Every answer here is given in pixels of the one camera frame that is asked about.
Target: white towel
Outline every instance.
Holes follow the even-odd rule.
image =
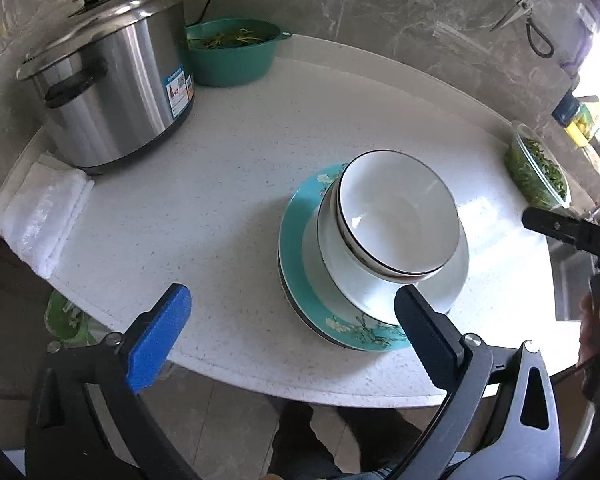
[[[83,170],[43,154],[9,202],[0,234],[40,277],[56,268],[92,187]]]

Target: floral plate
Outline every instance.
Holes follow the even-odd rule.
[[[408,348],[400,326],[357,309],[333,283],[320,255],[317,214],[331,183],[346,164],[335,164],[306,180],[290,200],[280,225],[278,261],[283,288],[296,313],[318,334],[354,350]]]

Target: teal bowl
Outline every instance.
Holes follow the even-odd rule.
[[[218,48],[205,48],[200,41],[242,28],[266,41]],[[261,78],[271,67],[278,42],[291,37],[273,23],[245,18],[213,20],[189,25],[186,30],[193,79],[204,86],[236,86]]]

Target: stack of dishes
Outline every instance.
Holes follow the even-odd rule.
[[[288,204],[278,241],[280,275],[298,315],[356,350],[404,348],[397,290],[416,284],[448,312],[469,251],[453,197],[436,173],[404,153],[364,153],[312,176]]]

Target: white countertop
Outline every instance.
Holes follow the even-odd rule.
[[[325,404],[437,404],[413,349],[325,341],[278,277],[280,220],[304,179],[392,148],[432,167],[458,204],[470,267],[451,320],[493,345],[534,339],[555,373],[576,361],[579,327],[555,321],[546,242],[520,224],[525,202],[502,163],[506,126],[407,66],[295,36],[265,78],[197,88],[171,139],[96,179],[50,282],[122,332],[170,283],[187,285],[193,313],[170,359],[220,381]]]

